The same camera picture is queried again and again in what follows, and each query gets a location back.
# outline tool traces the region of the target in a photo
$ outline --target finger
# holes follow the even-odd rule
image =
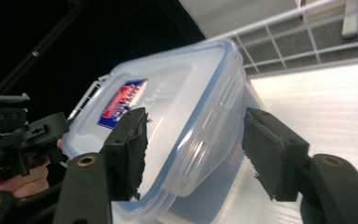
[[[14,196],[24,198],[48,189],[48,181],[45,178],[28,183],[13,191]]]
[[[59,149],[62,149],[62,139],[61,138],[57,141],[57,147]]]
[[[48,168],[46,166],[38,166],[30,170],[27,176],[16,175],[9,180],[0,183],[0,190],[12,191],[25,186],[28,183],[35,182],[39,179],[46,179],[48,177]]]
[[[41,156],[41,157],[31,157],[29,160],[29,164],[31,168],[35,168],[37,166],[47,166],[50,164],[50,160],[48,156]]]

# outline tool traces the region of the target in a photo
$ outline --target transparent plastic container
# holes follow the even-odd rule
[[[126,111],[145,107],[148,148],[141,199],[113,203],[123,219],[151,219],[190,195],[241,135],[252,88],[231,40],[196,44],[119,64],[62,139],[69,159],[98,152]],[[254,91],[248,99],[255,100]]]

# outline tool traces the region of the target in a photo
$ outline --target white wall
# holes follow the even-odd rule
[[[296,8],[295,0],[180,0],[209,38]]]

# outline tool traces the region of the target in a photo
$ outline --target label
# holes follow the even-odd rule
[[[123,115],[138,102],[147,79],[126,82],[112,97],[101,114],[99,125],[114,129]]]

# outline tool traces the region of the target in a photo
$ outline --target black background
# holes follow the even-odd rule
[[[0,1],[0,83],[77,4]],[[117,64],[203,39],[177,0],[91,0],[32,66],[6,79],[0,94],[27,93],[30,122],[57,112],[68,117],[91,83]],[[49,166],[50,185],[62,179],[60,167]]]

